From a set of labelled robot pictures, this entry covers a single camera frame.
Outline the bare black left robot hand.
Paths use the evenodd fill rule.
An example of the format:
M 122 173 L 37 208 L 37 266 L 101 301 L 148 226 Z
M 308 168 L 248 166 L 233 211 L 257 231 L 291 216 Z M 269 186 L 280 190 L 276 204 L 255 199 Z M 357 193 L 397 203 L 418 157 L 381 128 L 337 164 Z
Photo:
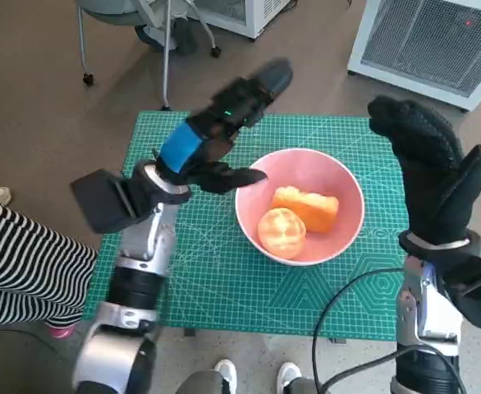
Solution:
M 292 79 L 291 62 L 281 57 L 232 80 L 206 108 L 191 113 L 168 136 L 155 161 L 159 176 L 174 185 L 197 185 L 214 194 L 266 179 L 260 170 L 234 169 L 222 159 L 233 149 L 241 129 L 256 125 Z

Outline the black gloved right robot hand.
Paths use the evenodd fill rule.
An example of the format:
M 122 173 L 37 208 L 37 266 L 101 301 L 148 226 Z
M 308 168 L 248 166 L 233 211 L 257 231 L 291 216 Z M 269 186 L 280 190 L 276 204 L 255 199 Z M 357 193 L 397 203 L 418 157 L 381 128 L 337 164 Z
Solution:
M 368 112 L 400 164 L 411 233 L 435 246 L 465 240 L 481 194 L 481 144 L 463 153 L 451 124 L 412 100 L 378 96 Z

